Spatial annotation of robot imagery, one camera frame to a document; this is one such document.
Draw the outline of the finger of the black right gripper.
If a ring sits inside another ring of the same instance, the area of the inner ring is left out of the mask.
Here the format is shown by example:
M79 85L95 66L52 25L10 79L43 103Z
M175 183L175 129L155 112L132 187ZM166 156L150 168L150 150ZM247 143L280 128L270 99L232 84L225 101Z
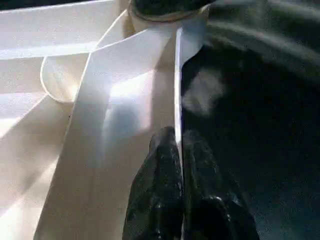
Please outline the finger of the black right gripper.
M212 3L212 0L134 0L133 9L143 16L164 16L199 10Z

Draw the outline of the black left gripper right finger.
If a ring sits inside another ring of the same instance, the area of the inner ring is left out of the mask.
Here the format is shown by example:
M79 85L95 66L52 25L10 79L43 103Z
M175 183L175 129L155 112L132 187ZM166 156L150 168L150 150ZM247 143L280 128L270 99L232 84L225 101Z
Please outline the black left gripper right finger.
M184 239L256 240L258 232L238 183L194 130L182 137Z

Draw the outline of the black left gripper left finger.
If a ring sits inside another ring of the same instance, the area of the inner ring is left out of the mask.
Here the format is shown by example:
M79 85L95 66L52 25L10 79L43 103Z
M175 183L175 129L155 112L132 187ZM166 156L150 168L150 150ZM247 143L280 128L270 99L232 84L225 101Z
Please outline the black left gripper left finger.
M124 222L126 240L179 240L184 217L183 178L175 129L164 127L131 184Z

